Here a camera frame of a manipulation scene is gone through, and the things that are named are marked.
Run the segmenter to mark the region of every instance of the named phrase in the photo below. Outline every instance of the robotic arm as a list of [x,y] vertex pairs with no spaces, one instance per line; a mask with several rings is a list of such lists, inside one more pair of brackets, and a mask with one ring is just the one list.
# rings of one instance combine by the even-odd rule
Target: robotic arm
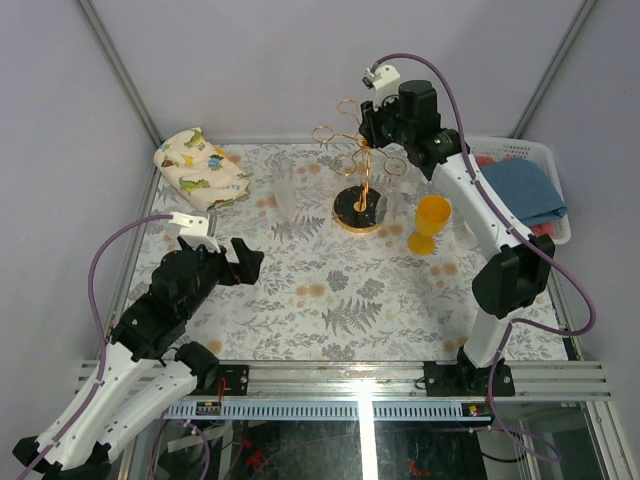
[[[154,382],[121,407],[145,370],[185,333],[186,322],[216,285],[253,285],[264,258],[262,252],[249,250],[242,239],[233,238],[239,263],[229,263],[226,249],[213,237],[215,223],[207,213],[173,213],[171,222],[182,226],[181,250],[164,256],[151,275],[149,291],[124,312],[114,328],[95,396],[35,467],[47,480],[106,478],[111,463],[129,441],[173,402],[194,390],[208,392],[215,386],[218,359],[191,342],[178,349],[175,361]],[[29,465],[52,444],[61,426],[87,400],[97,378],[98,368],[49,428],[38,437],[18,442],[13,453],[21,463]]]
[[[458,353],[456,382],[463,392],[486,393],[489,366],[498,350],[508,320],[531,305],[547,284],[550,266],[513,236],[515,229],[550,257],[555,245],[548,235],[535,238],[509,211],[484,180],[473,155],[475,175],[465,164],[460,136],[440,125],[436,91],[431,82],[401,83],[391,65],[367,69],[363,82],[374,90],[373,101],[361,105],[360,134],[373,148],[401,145],[409,161],[442,191],[462,213],[476,235],[487,265],[473,280],[480,309],[467,343]],[[480,181],[499,212],[510,220],[507,230],[487,205],[475,182]]]

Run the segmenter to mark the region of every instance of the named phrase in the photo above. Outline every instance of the perforated metal strip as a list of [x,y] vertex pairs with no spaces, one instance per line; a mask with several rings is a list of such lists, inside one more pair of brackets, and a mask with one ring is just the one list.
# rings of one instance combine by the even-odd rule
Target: perforated metal strip
[[[460,402],[373,402],[376,420],[457,421],[463,418]],[[167,419],[180,420],[358,420],[358,403],[275,402],[234,400],[218,407],[205,407],[196,400],[175,403]],[[486,420],[476,417],[473,420]]]

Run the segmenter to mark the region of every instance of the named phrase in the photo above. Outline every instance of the cream colored fabric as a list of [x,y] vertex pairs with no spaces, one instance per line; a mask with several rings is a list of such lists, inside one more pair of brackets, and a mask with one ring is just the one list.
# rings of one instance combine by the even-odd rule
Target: cream colored fabric
[[207,142],[202,129],[180,132],[156,151],[153,163],[198,210],[227,203],[247,192],[249,178],[227,154]]

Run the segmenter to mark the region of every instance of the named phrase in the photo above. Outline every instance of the floral tablecloth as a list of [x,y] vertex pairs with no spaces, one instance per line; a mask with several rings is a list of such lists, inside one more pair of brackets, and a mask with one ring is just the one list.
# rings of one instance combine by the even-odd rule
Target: floral tablecloth
[[[418,201],[432,192],[417,169],[394,188],[396,214],[366,235],[348,233],[332,219],[335,195],[356,180],[330,170],[349,145],[228,145],[234,163],[251,176],[248,195],[217,210],[216,237],[231,251],[242,237],[265,259],[254,286],[217,287],[187,324],[179,342],[197,340],[222,359],[447,360],[471,331],[477,312],[471,281],[485,264],[473,234],[454,211],[420,257],[407,248]],[[272,195],[271,162],[294,161],[297,215],[286,220]],[[372,184],[388,190],[381,160]],[[153,212],[190,207],[163,178]],[[160,259],[177,248],[177,227],[149,224],[128,301],[147,288]],[[547,292],[526,316],[556,326]],[[559,337],[523,325],[514,328],[507,359],[565,360]]]

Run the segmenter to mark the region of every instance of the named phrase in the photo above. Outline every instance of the yellow cup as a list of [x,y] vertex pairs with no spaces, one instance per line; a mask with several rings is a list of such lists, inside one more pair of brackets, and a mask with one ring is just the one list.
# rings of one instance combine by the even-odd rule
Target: yellow cup
[[451,217],[451,204],[439,195],[427,195],[416,210],[416,232],[409,235],[407,246],[416,255],[429,255],[436,248],[433,239]]

